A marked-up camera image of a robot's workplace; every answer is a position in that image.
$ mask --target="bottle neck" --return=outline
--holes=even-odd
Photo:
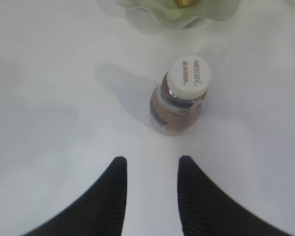
[[[201,97],[194,100],[184,100],[175,96],[168,87],[167,74],[165,75],[162,83],[157,87],[158,101],[169,111],[176,114],[187,114],[198,108],[206,93]]]

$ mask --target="bottle cap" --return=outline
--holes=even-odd
[[[167,83],[176,97],[194,100],[207,91],[210,77],[210,68],[203,58],[186,55],[174,62],[167,74]]]

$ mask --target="bowl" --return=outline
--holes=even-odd
[[[123,8],[148,11],[164,28],[192,27],[205,19],[224,21],[234,15],[241,0],[194,0],[189,6],[181,6],[178,0],[116,0]]]

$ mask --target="yellow object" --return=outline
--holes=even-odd
[[[190,6],[194,4],[197,0],[176,0],[179,6]]]

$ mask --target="bottle label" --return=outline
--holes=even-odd
[[[194,73],[194,78],[195,78],[195,86],[197,86],[199,83],[201,83],[200,79],[200,64],[198,60],[194,61],[193,64],[193,73]]]
[[[155,122],[158,123],[159,126],[165,126],[168,125],[168,123],[166,121],[164,121],[156,112],[152,101],[150,102],[150,114],[153,116],[153,119],[155,120]]]
[[[188,78],[188,62],[183,61],[182,66],[183,66],[183,85],[186,85],[189,82],[189,78]]]

